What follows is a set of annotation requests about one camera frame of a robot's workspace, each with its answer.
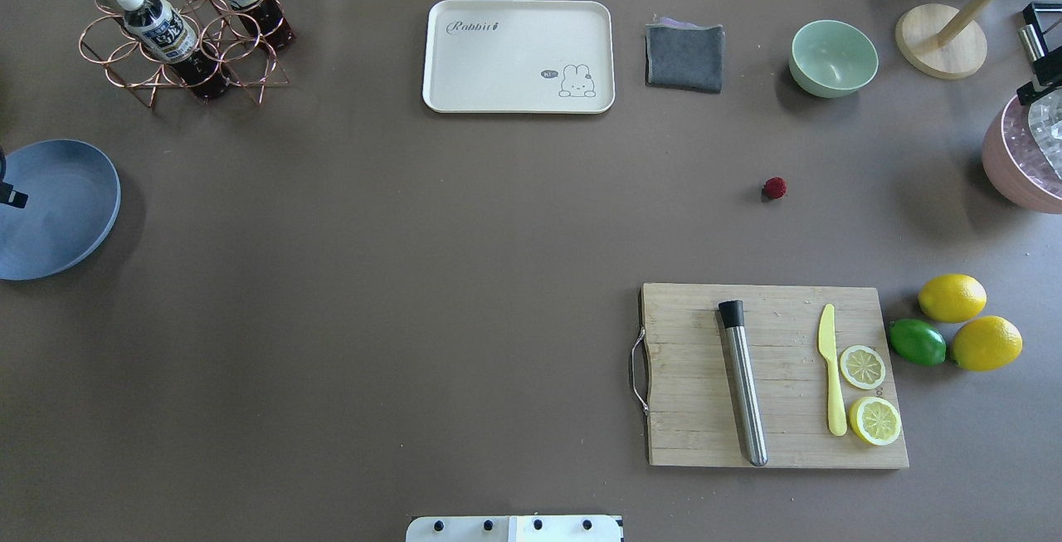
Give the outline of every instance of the round wooden base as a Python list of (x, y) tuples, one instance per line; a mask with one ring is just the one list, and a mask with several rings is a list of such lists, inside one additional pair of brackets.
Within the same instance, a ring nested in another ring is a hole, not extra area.
[(959, 13), (948, 5), (919, 5), (896, 23), (896, 46), (918, 70), (940, 80), (961, 80), (977, 72), (988, 56), (988, 43), (979, 24), (970, 22), (950, 43), (941, 46), (937, 35)]

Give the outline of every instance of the lime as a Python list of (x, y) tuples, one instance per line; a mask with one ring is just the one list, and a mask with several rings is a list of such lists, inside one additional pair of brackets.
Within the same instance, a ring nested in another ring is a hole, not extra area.
[(849, 423), (864, 442), (886, 445), (900, 438), (900, 410), (884, 399), (864, 396), (849, 408)]
[(930, 320), (966, 322), (984, 309), (984, 287), (966, 274), (941, 274), (919, 291), (919, 305)]
[(922, 366), (944, 361), (947, 345), (940, 331), (914, 318), (904, 318), (889, 326), (889, 343), (900, 357)]
[(857, 389), (872, 390), (885, 382), (885, 360), (867, 345), (852, 345), (839, 360), (841, 375)]
[(978, 318), (959, 328), (952, 357), (960, 368), (987, 372), (1014, 361), (1022, 353), (1022, 334), (998, 316)]

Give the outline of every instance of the pink bowl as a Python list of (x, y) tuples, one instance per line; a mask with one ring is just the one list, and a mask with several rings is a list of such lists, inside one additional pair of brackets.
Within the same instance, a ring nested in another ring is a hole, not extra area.
[(981, 163), (992, 185), (1025, 208), (1062, 215), (1062, 179), (1029, 131), (1028, 107), (1012, 97), (984, 134)]

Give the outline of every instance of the black muddler tip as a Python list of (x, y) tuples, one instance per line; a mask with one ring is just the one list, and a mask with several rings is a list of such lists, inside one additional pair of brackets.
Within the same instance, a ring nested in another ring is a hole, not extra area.
[(723, 319), (723, 327), (744, 326), (744, 307), (741, 300), (719, 304), (719, 315)]

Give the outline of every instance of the rectangular tray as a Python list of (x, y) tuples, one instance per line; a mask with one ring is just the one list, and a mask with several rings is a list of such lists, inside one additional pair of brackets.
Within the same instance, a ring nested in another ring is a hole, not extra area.
[(887, 446), (841, 437), (826, 426), (826, 365), (819, 355), (819, 318), (837, 307), (838, 353), (867, 345), (886, 365), (876, 390), (841, 380), (845, 409), (862, 396), (887, 399), (901, 412), (876, 289), (672, 285), (641, 288), (649, 366), (649, 462), (653, 465), (750, 468), (741, 455), (718, 305), (744, 302), (746, 331), (767, 468), (902, 469), (904, 435)]
[(435, 112), (605, 112), (616, 97), (609, 10), (593, 1), (436, 2), (422, 96)]

